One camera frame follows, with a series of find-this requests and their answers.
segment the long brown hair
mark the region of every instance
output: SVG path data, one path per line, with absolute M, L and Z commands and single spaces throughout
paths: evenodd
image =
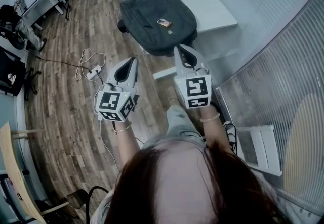
M 139 151 L 121 173 L 106 224 L 155 223 L 155 184 L 162 150 Z M 213 182 L 211 223 L 290 223 L 274 200 L 262 191 L 250 169 L 233 153 L 213 144 L 204 151 Z

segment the black backpack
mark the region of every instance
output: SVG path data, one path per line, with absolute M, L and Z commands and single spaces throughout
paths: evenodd
M 124 0 L 120 11 L 120 31 L 129 32 L 152 55 L 170 54 L 174 46 L 191 45 L 197 37 L 196 18 L 181 0 Z M 159 19 L 171 25 L 160 25 Z

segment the white bracelet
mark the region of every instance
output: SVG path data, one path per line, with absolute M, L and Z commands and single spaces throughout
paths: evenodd
M 214 121 L 217 120 L 219 118 L 219 116 L 221 116 L 220 113 L 216 114 L 214 117 L 210 118 L 210 119 L 200 119 L 200 121 L 202 123 L 206 123 L 206 122 L 210 122 L 210 121 Z
M 132 122 L 130 121 L 130 125 L 128 125 L 128 127 L 127 127 L 127 128 L 125 128 L 125 129 L 122 129 L 122 130 L 115 130 L 115 133 L 118 133 L 118 132 L 123 132 L 123 131 L 125 131 L 125 130 L 129 129 L 129 128 L 131 127 L 131 125 L 132 125 Z

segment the light-colored pants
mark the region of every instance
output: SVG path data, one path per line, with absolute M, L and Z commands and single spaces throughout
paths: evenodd
M 188 114 L 181 106 L 170 106 L 167 110 L 167 120 L 169 125 L 167 135 L 158 135 L 156 137 L 150 138 L 143 145 L 143 149 L 156 144 L 156 142 L 159 142 L 162 139 L 194 141 L 205 147 L 203 137 L 196 130 Z
M 39 50 L 42 47 L 42 40 L 36 35 L 34 30 L 24 22 L 23 19 L 18 22 L 16 26 L 16 31 L 19 31 L 21 33 L 21 37 L 29 40 L 37 50 Z

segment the power strip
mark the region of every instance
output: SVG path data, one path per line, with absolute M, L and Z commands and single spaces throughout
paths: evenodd
M 97 65 L 94 69 L 91 70 L 91 73 L 89 72 L 87 74 L 87 79 L 91 80 L 93 79 L 96 75 L 98 75 L 101 72 L 101 67 L 99 65 Z

